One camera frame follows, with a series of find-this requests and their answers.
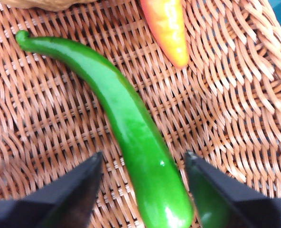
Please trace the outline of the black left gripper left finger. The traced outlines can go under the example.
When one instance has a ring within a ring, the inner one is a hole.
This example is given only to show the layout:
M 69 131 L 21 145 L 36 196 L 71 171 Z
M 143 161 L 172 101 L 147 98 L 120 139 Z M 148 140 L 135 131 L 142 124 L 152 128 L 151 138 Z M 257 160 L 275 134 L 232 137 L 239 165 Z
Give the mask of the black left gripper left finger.
M 21 199 L 0 200 L 0 228 L 86 228 L 102 175 L 97 152 L 71 171 Z

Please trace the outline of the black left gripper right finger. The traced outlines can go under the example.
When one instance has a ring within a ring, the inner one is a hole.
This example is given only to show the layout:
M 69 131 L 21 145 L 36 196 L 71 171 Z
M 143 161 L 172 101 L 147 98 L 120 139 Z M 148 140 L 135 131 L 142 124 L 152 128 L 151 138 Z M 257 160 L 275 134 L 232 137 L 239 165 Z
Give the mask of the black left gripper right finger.
M 204 228 L 281 228 L 281 198 L 269 198 L 185 153 L 185 170 Z

